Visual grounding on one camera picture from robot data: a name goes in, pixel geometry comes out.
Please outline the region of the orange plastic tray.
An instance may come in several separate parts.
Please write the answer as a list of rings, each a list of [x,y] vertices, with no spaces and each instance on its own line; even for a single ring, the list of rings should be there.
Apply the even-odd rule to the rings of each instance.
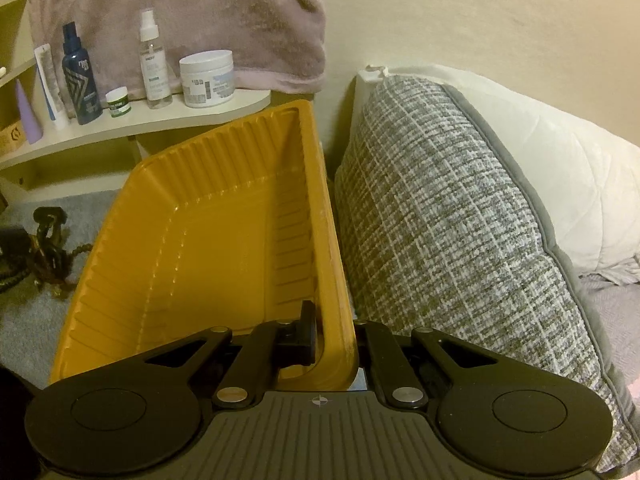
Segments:
[[[357,344],[311,102],[229,122],[137,166],[94,241],[58,338],[58,382],[212,326],[240,335],[311,301],[311,365],[285,390],[345,390]]]

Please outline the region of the grey woven pillow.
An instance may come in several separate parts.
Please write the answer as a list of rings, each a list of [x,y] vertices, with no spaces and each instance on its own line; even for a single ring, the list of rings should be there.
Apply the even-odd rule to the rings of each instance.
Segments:
[[[611,411],[598,471],[639,468],[639,411],[548,211],[462,94],[390,76],[367,99],[334,179],[356,315],[430,326],[573,379]]]

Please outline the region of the white quilted pillow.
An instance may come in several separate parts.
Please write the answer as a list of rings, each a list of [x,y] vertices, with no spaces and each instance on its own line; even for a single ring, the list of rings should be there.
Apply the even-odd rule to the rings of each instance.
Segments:
[[[460,91],[544,203],[578,274],[639,279],[639,149],[598,125],[489,78],[442,65],[408,67]]]

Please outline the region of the white cream jar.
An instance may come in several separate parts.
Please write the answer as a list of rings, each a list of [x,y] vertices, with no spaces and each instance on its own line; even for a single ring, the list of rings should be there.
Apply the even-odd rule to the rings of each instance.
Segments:
[[[231,50],[203,51],[179,61],[183,101],[192,108],[212,107],[232,99],[235,92]]]

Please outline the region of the clear spray bottle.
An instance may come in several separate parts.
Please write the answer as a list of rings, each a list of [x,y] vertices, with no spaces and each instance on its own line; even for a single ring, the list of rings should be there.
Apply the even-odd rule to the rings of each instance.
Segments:
[[[166,54],[153,9],[141,11],[139,38],[145,99],[151,110],[157,110],[172,102],[172,94]]]

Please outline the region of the small green balm jar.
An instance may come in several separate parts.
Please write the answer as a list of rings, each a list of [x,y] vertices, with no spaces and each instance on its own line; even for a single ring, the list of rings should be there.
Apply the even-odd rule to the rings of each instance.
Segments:
[[[121,86],[105,93],[108,110],[113,118],[122,117],[131,110],[129,92],[126,86]]]

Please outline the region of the cream wooden shelf unit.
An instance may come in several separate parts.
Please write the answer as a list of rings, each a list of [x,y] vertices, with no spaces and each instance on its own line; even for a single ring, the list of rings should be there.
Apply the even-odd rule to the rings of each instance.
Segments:
[[[1,125],[20,118],[16,85],[24,84],[28,102],[43,137],[1,157],[1,195],[9,204],[121,188],[137,162],[159,148],[174,144],[180,133],[212,128],[259,112],[271,101],[268,91],[235,91],[231,101],[211,108],[186,107],[180,96],[159,110],[132,103],[121,118],[104,113],[81,126],[76,120],[61,130],[49,119],[46,101],[32,57],[27,0],[1,0]]]

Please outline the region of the lavender tube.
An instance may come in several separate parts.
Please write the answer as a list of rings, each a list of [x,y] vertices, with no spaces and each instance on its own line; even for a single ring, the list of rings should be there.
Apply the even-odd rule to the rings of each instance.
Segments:
[[[42,139],[43,132],[19,80],[15,83],[15,94],[26,140],[29,144],[35,144]]]

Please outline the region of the mauve fleece towel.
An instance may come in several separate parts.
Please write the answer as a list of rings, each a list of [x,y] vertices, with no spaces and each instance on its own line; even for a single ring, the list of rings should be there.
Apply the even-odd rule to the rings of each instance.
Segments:
[[[63,56],[63,27],[75,23],[88,50],[99,92],[125,86],[144,95],[140,14],[154,12],[160,41],[179,90],[179,61],[187,55],[229,50],[236,83],[255,90],[317,93],[326,72],[326,14],[322,0],[28,0],[37,46]]]

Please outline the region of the small cardboard box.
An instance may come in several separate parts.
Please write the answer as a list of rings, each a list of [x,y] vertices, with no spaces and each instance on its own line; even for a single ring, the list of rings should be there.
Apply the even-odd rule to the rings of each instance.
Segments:
[[[23,125],[17,120],[0,131],[0,156],[9,155],[18,150],[26,142]]]

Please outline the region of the dark blue spray bottle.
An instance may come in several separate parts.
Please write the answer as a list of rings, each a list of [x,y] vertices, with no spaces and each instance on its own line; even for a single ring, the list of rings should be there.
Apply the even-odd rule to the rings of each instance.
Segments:
[[[63,26],[63,73],[79,125],[87,125],[102,115],[102,105],[88,51],[78,36],[76,24]]]

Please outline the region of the white blue tube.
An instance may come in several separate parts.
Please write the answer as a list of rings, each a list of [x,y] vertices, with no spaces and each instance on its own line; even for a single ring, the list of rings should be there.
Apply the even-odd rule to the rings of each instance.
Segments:
[[[34,55],[50,121],[56,130],[61,131],[70,122],[56,79],[50,44],[35,47]]]

